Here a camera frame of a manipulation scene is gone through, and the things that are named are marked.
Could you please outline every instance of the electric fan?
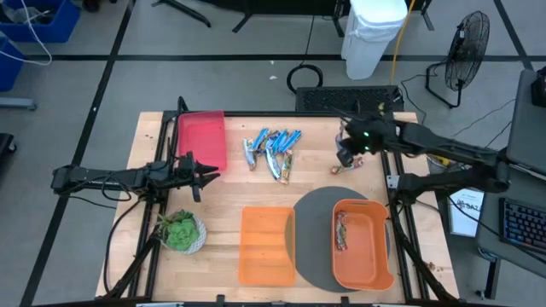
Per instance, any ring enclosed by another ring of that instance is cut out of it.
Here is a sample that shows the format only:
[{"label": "electric fan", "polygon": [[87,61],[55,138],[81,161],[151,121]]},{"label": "electric fan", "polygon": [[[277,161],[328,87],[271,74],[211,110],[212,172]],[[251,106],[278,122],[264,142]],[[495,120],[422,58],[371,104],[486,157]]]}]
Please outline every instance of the electric fan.
[{"label": "electric fan", "polygon": [[[489,17],[480,11],[468,14],[457,26],[447,58],[427,68],[425,88],[449,108],[459,107],[462,89],[466,88],[476,76],[479,66],[484,60],[488,41]],[[446,101],[429,86],[431,69],[436,69],[441,65],[445,65],[445,84],[453,91],[458,92],[456,105]]]}]

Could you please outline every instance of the gray circular board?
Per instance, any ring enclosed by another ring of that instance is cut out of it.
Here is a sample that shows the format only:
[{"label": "gray circular board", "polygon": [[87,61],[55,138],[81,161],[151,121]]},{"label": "gray circular board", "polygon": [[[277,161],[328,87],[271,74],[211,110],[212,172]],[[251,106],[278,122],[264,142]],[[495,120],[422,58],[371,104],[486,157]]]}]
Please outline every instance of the gray circular board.
[{"label": "gray circular board", "polygon": [[[366,198],[348,188],[326,187],[309,192],[296,203],[296,269],[313,286],[348,293],[332,272],[332,212],[340,200]],[[389,236],[386,236],[389,254]]]}]

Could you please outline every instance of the concrete floor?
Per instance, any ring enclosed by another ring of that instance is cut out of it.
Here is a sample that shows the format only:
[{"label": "concrete floor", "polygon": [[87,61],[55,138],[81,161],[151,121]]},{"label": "concrete floor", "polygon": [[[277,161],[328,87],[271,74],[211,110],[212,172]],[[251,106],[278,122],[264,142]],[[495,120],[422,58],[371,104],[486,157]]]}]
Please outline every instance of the concrete floor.
[{"label": "concrete floor", "polygon": [[[227,12],[194,0],[182,1],[206,15],[212,28],[191,20],[176,10],[137,0],[120,55],[237,55],[303,54],[310,16],[254,16],[238,34],[231,32],[242,14]],[[117,4],[104,1],[97,14],[82,12],[70,42],[48,44],[54,55],[109,55],[129,0]],[[528,55],[546,55],[541,16],[542,0],[504,1]],[[429,9],[435,31],[412,15],[400,55],[445,55],[456,25],[468,13],[481,10],[491,20],[487,55],[518,55],[493,0],[435,0]],[[331,21],[316,18],[310,54],[339,54],[338,38]],[[34,43],[20,43],[27,54],[42,51]],[[393,52],[393,44],[387,54]],[[56,197],[49,189],[51,171],[69,164],[84,122],[96,96],[105,61],[54,61],[49,67],[24,65],[15,88],[0,96],[31,97],[38,110],[0,109],[0,131],[16,136],[19,151],[3,170],[0,182],[0,298],[2,306],[20,303],[44,232],[55,208]],[[293,110],[295,97],[284,78],[298,61],[117,61],[107,84],[102,104],[82,165],[102,169],[125,168],[137,116],[142,111],[174,109],[184,96],[192,110]],[[391,65],[383,61],[371,78],[351,81],[343,61],[310,61],[324,72],[327,86],[388,84]],[[423,73],[430,62],[400,61],[396,84]],[[533,62],[538,69],[546,63]],[[409,81],[409,95],[427,112],[425,125],[443,136],[473,122],[490,110],[514,98],[523,69],[520,61],[487,61],[463,93],[462,106],[446,109],[424,90],[423,78]],[[294,76],[298,86],[313,86],[315,77],[305,72]],[[442,78],[433,87],[451,100]],[[406,110],[415,108],[406,100]],[[510,121],[513,104],[462,133],[458,140],[485,145]],[[491,146],[502,148],[508,133]],[[108,203],[100,195],[83,192],[84,197]],[[71,200],[46,265],[34,304],[92,299],[113,211]],[[488,263],[477,257],[473,242],[448,235],[450,254],[462,298],[479,301],[473,294],[483,289]],[[543,305],[546,280],[506,263],[502,267],[497,299],[493,304]]]}]

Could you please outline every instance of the orange container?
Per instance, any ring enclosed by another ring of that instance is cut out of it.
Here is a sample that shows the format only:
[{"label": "orange container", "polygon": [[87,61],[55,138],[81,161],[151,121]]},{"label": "orange container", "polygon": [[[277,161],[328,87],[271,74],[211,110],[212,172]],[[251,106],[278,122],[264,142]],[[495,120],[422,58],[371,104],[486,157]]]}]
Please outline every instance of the orange container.
[{"label": "orange container", "polygon": [[242,209],[239,282],[289,287],[296,282],[295,212],[287,207]]},{"label": "orange container", "polygon": [[[335,243],[336,215],[346,213],[346,245]],[[386,254],[386,208],[372,200],[341,200],[334,207],[332,264],[334,277],[343,287],[355,290],[387,290],[394,283]]]}]

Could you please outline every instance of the wooden table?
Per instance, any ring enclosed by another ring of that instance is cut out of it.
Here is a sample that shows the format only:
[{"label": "wooden table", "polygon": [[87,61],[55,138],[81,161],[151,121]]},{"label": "wooden table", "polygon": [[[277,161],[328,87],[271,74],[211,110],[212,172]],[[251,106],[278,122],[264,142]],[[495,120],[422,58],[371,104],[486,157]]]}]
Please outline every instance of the wooden table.
[{"label": "wooden table", "polygon": [[[414,113],[396,113],[397,119],[416,121]],[[128,167],[139,167],[154,159],[162,113],[141,113],[136,128]],[[294,164],[290,184],[275,182],[263,159],[250,172],[243,154],[242,139],[254,138],[263,127],[271,129],[302,130],[303,136],[294,146]],[[237,280],[241,210],[245,206],[294,206],[310,191],[326,187],[351,188],[369,199],[387,203],[384,173],[380,155],[367,154],[365,165],[338,176],[330,174],[332,165],[338,165],[334,136],[339,133],[337,118],[309,117],[227,117],[225,119],[228,169],[201,193],[202,202],[194,203],[191,189],[173,189],[170,192],[167,213],[185,209],[197,215],[207,227],[204,247],[194,255],[185,256],[161,247],[157,267],[153,301],[215,301],[224,294],[227,302],[339,303],[346,295],[352,303],[402,303],[404,294],[401,279],[395,278],[391,289],[384,292],[330,293],[312,286],[298,275],[294,287],[246,287]],[[403,158],[406,172],[418,175],[428,173],[425,157]],[[437,206],[433,193],[424,193],[419,200]],[[131,204],[118,204],[116,218]],[[125,272],[137,248],[144,205],[136,208],[118,226],[111,246],[108,268],[112,286]],[[413,206],[415,225],[421,254],[426,263],[432,263],[433,273],[452,295],[458,297],[450,254],[446,245],[440,215],[425,206]],[[398,276],[398,259],[392,225],[389,270]],[[415,267],[409,257],[408,267],[413,296],[419,297]],[[142,266],[138,294],[144,293],[148,262]],[[99,281],[97,295],[104,294]]]}]

